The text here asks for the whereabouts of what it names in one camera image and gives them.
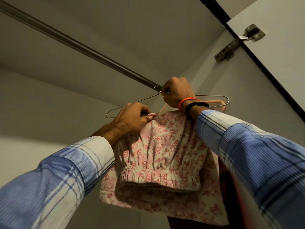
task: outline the wire hanger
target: wire hanger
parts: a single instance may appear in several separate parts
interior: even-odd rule
[[[158,96],[158,95],[160,95],[160,94],[161,94],[161,91],[158,92],[158,93],[157,93],[156,95],[154,95],[154,96],[147,97],[147,98],[142,99],[142,100],[139,100],[139,101],[137,101],[137,102],[140,102],[140,101],[143,101],[143,100],[147,100],[147,99],[149,99],[149,98]],[[213,95],[195,95],[195,96],[213,96]],[[216,96],[217,96],[217,97],[224,97],[224,98],[226,98],[226,99],[227,99],[227,103],[224,103],[224,104],[222,104],[222,105],[212,106],[212,107],[210,107],[210,108],[222,107],[222,106],[227,105],[227,104],[230,102],[230,99],[229,99],[229,97],[227,97],[227,96],[222,96],[222,95],[216,95]],[[109,112],[106,113],[106,118],[115,118],[115,117],[108,117],[107,115],[108,115]]]

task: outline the metal rod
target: metal rod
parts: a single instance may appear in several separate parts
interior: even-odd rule
[[[59,30],[54,29],[53,27],[43,23],[42,21],[28,15],[27,13],[17,9],[16,7],[10,5],[9,3],[0,0],[0,12],[12,17],[13,19],[18,20],[26,24],[27,26],[48,35],[51,38],[73,48],[74,50],[79,51],[80,53],[93,58],[94,60],[138,81],[141,84],[146,85],[158,92],[161,91],[162,86],[156,84],[155,82],[141,76],[140,74],[128,69],[127,67],[113,61],[112,59],[102,55],[101,53],[97,52],[96,50],[91,49],[90,47],[82,44],[81,42],[76,41],[75,39],[69,37],[68,35],[60,32]]]

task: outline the orange thread bracelet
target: orange thread bracelet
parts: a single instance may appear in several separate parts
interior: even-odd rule
[[[181,111],[181,104],[182,104],[185,100],[199,100],[199,99],[197,99],[196,97],[187,97],[187,98],[184,98],[183,100],[181,100],[180,103],[179,103],[179,105],[178,105],[178,109],[179,109],[180,112],[182,112],[182,111]]]

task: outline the floral garment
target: floral garment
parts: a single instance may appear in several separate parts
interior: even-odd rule
[[[213,225],[228,225],[218,158],[185,114],[151,114],[140,135],[114,147],[115,166],[102,178],[100,201]]]

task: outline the blue plaid shirt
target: blue plaid shirt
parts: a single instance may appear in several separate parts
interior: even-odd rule
[[[270,225],[304,227],[304,147],[214,110],[201,112],[196,130],[252,194]],[[64,228],[113,162],[102,137],[45,158],[0,189],[0,228]]]

